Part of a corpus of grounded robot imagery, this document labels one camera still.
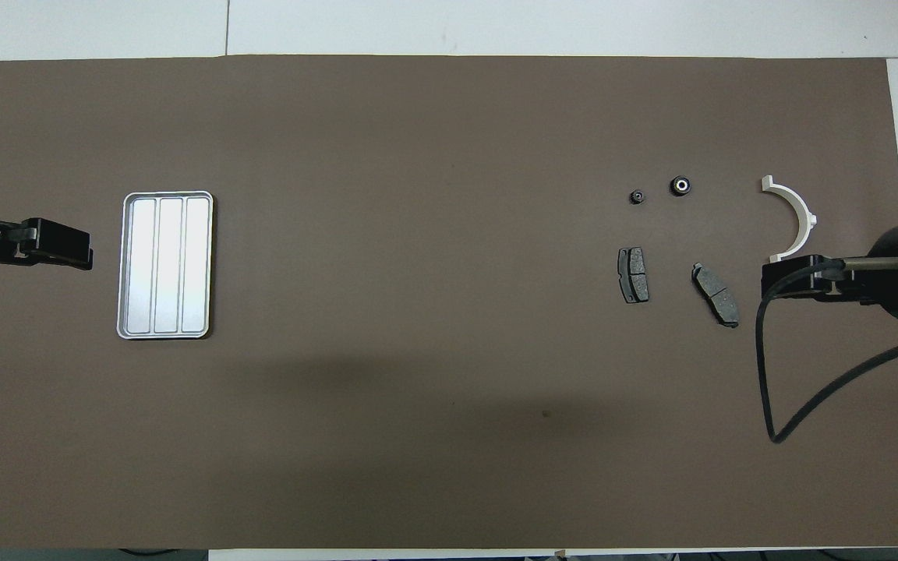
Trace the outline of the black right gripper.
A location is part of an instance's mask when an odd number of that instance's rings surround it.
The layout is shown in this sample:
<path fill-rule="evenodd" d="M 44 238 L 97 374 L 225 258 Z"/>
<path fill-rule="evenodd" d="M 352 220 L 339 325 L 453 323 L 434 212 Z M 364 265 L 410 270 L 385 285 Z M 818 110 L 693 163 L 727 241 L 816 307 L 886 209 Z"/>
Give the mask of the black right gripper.
<path fill-rule="evenodd" d="M 777 260 L 760 269 L 760 298 L 843 301 L 837 287 L 841 280 L 841 258 L 808 255 Z"/>

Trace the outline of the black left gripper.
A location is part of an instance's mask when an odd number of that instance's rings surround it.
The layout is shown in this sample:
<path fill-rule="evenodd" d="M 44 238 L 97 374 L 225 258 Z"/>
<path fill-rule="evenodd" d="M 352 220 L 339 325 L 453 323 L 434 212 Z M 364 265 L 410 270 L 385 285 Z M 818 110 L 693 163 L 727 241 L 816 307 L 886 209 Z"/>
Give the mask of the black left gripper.
<path fill-rule="evenodd" d="M 22 254 L 28 258 L 78 270 L 93 269 L 94 251 L 86 231 L 47 219 L 25 220 L 23 228 L 27 233 L 22 238 Z"/>

